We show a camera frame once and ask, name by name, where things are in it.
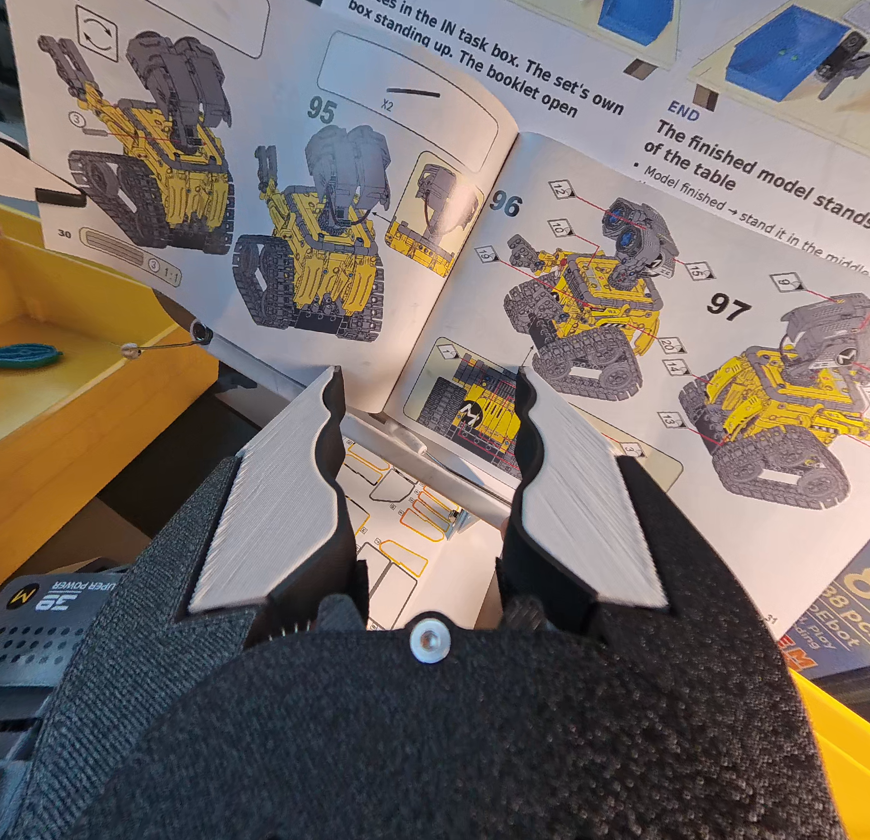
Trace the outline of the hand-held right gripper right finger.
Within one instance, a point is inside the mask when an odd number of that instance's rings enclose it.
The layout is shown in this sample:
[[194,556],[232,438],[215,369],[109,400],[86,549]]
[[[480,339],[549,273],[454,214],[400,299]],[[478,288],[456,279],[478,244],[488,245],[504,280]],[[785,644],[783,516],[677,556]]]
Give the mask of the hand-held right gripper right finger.
[[515,492],[505,576],[546,609],[667,608],[612,447],[530,367],[520,368]]

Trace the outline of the white paper sign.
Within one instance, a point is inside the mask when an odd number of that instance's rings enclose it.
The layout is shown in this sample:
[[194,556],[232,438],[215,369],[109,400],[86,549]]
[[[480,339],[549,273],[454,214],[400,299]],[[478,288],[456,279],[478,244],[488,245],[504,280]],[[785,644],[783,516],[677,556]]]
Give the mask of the white paper sign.
[[520,128],[868,275],[869,0],[310,0]]

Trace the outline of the white paper sheet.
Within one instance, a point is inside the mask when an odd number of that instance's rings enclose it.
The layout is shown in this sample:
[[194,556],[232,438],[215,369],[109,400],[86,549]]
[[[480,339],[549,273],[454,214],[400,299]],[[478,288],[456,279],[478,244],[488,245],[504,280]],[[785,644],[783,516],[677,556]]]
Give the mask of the white paper sheet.
[[368,568],[368,627],[400,628],[435,610],[473,628],[500,533],[361,445],[343,444],[338,482]]

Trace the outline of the building instruction booklet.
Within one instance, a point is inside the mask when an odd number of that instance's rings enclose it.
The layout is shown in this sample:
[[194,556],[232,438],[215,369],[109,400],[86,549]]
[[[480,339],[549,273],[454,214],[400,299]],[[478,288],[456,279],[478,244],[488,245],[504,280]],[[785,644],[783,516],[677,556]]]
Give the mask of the building instruction booklet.
[[304,0],[6,0],[47,247],[519,481],[520,367],[636,455],[782,635],[868,543],[868,280],[519,132]]

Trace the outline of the white book stand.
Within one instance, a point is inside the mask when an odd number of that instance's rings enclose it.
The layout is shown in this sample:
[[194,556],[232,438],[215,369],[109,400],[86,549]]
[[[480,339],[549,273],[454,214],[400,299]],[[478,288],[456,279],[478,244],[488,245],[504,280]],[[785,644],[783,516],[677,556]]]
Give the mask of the white book stand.
[[[297,398],[304,385],[214,334],[204,347],[227,368],[218,387],[223,399],[257,426],[264,427],[284,406]],[[500,528],[510,511],[513,491],[489,488],[473,468],[440,444],[426,445],[404,426],[382,415],[345,407],[344,436],[377,454],[408,476],[428,485],[473,516]]]

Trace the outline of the light blue brick piece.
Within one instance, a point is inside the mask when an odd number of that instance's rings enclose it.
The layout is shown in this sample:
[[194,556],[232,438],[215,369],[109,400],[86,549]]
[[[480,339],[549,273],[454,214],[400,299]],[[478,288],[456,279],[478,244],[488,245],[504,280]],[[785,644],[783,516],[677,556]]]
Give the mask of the light blue brick piece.
[[60,360],[63,352],[42,343],[17,343],[0,347],[0,367],[25,370],[46,367]]

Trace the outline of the yellow tracked toy robot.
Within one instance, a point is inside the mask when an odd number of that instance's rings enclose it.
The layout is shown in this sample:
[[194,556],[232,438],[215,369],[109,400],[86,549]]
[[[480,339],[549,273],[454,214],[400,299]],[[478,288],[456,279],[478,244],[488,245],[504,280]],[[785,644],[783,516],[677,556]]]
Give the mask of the yellow tracked toy robot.
[[73,653],[126,565],[13,579],[1,595],[2,765],[26,760]]

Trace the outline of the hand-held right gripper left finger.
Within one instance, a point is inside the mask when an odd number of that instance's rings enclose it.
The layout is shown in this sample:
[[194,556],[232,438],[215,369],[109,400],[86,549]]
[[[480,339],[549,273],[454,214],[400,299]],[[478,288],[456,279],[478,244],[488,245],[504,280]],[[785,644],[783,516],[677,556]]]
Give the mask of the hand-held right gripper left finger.
[[328,367],[245,445],[191,614],[250,605],[315,614],[350,590],[356,545],[336,480],[344,414],[341,369]]

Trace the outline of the yellow storage bin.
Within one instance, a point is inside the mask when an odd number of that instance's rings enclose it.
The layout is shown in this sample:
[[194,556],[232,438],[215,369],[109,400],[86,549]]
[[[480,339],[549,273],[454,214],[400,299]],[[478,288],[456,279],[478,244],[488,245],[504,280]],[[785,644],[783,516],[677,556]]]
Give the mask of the yellow storage bin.
[[217,378],[198,347],[146,351],[189,335],[152,290],[47,250],[38,220],[2,207],[1,344],[61,358],[3,369],[1,574],[12,574]]
[[869,837],[869,723],[790,672],[807,711],[824,764],[832,799],[848,837]]

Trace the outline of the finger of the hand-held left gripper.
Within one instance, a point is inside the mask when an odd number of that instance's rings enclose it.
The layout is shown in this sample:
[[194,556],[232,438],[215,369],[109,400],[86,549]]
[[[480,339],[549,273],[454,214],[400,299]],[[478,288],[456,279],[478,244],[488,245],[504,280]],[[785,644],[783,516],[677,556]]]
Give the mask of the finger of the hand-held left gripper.
[[83,208],[87,195],[29,159],[15,140],[1,140],[1,194],[22,201]]

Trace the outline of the robot kit box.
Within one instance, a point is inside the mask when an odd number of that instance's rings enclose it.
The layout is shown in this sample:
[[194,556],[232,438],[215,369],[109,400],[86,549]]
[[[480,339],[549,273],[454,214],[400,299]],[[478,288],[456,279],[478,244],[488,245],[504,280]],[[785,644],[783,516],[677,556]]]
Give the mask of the robot kit box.
[[810,679],[868,666],[868,546],[825,587],[778,647],[787,666]]

